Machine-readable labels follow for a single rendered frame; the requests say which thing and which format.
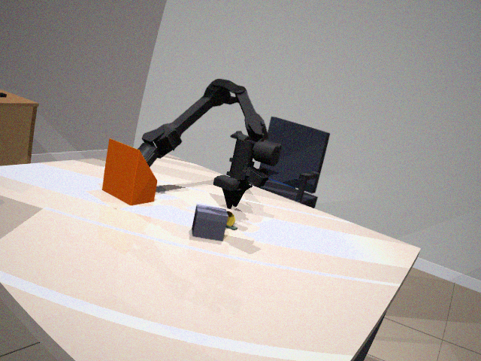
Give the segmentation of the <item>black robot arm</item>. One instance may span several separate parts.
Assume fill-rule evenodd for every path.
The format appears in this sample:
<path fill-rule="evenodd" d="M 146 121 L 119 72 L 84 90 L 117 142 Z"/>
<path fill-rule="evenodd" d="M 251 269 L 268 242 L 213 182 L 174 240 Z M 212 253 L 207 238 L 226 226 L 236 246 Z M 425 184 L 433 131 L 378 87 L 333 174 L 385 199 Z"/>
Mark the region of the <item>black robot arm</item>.
<path fill-rule="evenodd" d="M 231 96 L 230 92 L 234 93 L 235 97 Z M 268 139 L 268 131 L 265 121 L 256 113 L 247 89 L 226 79 L 214 80 L 205 90 L 204 96 L 172 123 L 164 124 L 158 129 L 144 133 L 142 137 L 144 143 L 138 150 L 147 161 L 148 166 L 151 167 L 157 158 L 161 159 L 167 153 L 175 150 L 182 143 L 180 137 L 183 132 L 213 106 L 235 102 L 240 104 L 245 116 L 245 127 L 248 135 L 243 135 L 242 131 L 236 131 L 236 133 L 230 135 L 237 139 L 234 155 L 245 159 L 254 158 L 255 161 L 275 166 L 280 158 L 280 150 L 282 149 L 280 144 L 266 140 Z M 255 168 L 254 162 L 251 166 L 249 165 L 247 163 L 244 166 L 240 179 L 244 181 L 247 179 L 256 187 L 264 186 L 265 182 L 269 180 L 268 170 L 266 168 L 261 170 Z"/>

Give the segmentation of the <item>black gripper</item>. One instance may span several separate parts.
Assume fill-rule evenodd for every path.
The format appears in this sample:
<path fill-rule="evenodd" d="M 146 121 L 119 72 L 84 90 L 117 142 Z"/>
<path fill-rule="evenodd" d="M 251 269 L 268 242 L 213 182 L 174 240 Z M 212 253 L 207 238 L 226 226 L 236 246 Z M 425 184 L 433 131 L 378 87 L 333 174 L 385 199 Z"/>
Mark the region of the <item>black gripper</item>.
<path fill-rule="evenodd" d="M 245 191 L 253 187 L 249 185 L 247 179 L 240 179 L 244 166 L 247 165 L 247 163 L 251 166 L 253 159 L 245 159 L 233 154 L 229 162 L 231 162 L 231 168 L 230 171 L 227 171 L 226 175 L 228 176 L 220 175 L 215 177 L 213 185 L 222 188 L 227 208 L 231 209 L 232 205 L 237 207 Z"/>

